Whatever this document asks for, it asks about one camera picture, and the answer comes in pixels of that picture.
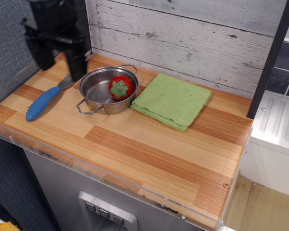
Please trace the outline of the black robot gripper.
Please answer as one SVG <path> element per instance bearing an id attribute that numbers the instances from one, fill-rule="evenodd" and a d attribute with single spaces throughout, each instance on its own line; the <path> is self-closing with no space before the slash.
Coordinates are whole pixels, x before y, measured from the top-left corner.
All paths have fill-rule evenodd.
<path id="1" fill-rule="evenodd" d="M 72 81 L 87 73 L 87 61 L 92 56 L 89 24 L 84 0 L 30 0 L 32 17 L 21 21 L 25 27 L 26 43 L 37 65 L 42 70 L 54 66 L 53 50 L 45 42 L 63 42 Z"/>

